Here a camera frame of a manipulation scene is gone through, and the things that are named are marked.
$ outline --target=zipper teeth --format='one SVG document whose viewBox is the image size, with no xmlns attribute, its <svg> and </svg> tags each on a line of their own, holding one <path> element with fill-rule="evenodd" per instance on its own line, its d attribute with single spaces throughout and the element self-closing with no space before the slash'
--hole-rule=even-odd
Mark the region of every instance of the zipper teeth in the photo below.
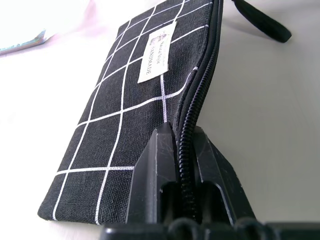
<svg viewBox="0 0 320 240">
<path fill-rule="evenodd" d="M 180 182 L 181 182 L 181 197 L 182 197 L 182 209 L 185 217 L 191 218 L 197 222 L 200 222 L 199 219 L 199 211 L 196 203 L 196 197 L 194 193 L 194 183 L 193 183 L 193 172 L 191 166 L 192 159 L 191 155 L 191 147 L 192 147 L 192 137 L 194 133 L 194 129 L 196 127 L 196 123 L 200 114 L 200 110 L 205 101 L 205 97 L 209 90 L 210 86 L 210 77 L 212 77 L 212 70 L 214 69 L 216 58 L 217 58 L 217 48 L 218 41 L 221 31 L 221 11 L 222 4 L 221 0 L 219 0 L 218 6 L 218 22 L 217 29 L 215 35 L 215 42 L 213 46 L 213 51 L 209 60 L 209 63 L 204 71 L 204 74 L 201 78 L 200 84 L 196 89 L 196 92 L 192 98 L 191 104 L 186 113 L 186 117 L 183 122 L 182 131 L 180 135 L 179 141 L 179 150 L 178 150 L 178 168 L 180 174 Z"/>
</svg>

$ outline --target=fabric label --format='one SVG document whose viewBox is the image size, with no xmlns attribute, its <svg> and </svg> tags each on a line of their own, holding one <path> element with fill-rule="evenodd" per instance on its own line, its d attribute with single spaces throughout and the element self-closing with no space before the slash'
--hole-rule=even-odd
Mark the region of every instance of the fabric label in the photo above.
<svg viewBox="0 0 320 240">
<path fill-rule="evenodd" d="M 167 72 L 169 48 L 177 22 L 150 33 L 144 49 L 138 84 Z"/>
</svg>

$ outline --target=white table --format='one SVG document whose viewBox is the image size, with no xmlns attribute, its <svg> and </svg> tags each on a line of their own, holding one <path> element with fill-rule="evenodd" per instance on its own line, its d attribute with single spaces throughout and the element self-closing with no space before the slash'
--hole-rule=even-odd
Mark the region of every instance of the white table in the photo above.
<svg viewBox="0 0 320 240">
<path fill-rule="evenodd" d="M 0 212 L 7 239 L 98 239 L 100 226 L 45 221 L 39 205 L 118 26 L 157 0 L 93 4 L 77 30 L 0 57 Z M 220 51 L 198 125 L 233 165 L 261 221 L 320 220 L 320 3 L 250 0 L 287 26 L 269 39 L 224 3 Z M 116 13 L 124 9 L 122 18 Z"/>
</svg>

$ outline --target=black zipper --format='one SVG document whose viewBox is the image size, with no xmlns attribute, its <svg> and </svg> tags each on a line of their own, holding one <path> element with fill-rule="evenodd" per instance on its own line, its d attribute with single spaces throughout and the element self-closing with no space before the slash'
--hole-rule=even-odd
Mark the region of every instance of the black zipper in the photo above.
<svg viewBox="0 0 320 240">
<path fill-rule="evenodd" d="M 213 45 L 213 50 L 210 50 L 211 54 L 208 63 L 202 62 L 201 64 L 206 64 L 205 71 L 202 75 L 200 83 L 198 84 L 195 94 L 189 104 L 186 111 L 186 115 L 182 124 L 182 130 L 180 132 L 178 141 L 178 170 L 179 170 L 179 180 L 181 185 L 181 197 L 182 197 L 182 211 L 185 217 L 194 219 L 200 222 L 201 214 L 197 206 L 196 194 L 195 194 L 195 184 L 194 184 L 194 172 L 193 172 L 193 160 L 192 158 L 192 138 L 193 132 L 200 114 L 200 110 L 205 101 L 205 97 L 209 90 L 211 78 L 213 76 L 220 42 L 220 32 L 221 32 L 221 21 L 222 21 L 222 11 L 223 11 L 223 0 L 218 0 L 218 10 L 217 10 L 217 21 L 216 21 L 216 31 L 215 40 Z M 212 11 L 211 18 L 214 18 L 214 9 Z M 211 34 L 208 34 L 208 47 L 209 46 Z"/>
</svg>

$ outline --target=black zipper pull tab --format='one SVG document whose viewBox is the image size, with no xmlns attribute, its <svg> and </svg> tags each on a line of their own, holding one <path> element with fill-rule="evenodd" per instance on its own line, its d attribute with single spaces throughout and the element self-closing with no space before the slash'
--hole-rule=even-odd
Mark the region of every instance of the black zipper pull tab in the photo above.
<svg viewBox="0 0 320 240">
<path fill-rule="evenodd" d="M 282 24 L 265 15 L 244 0 L 232 0 L 238 11 L 256 28 L 270 38 L 285 43 L 291 38 L 291 32 Z"/>
</svg>

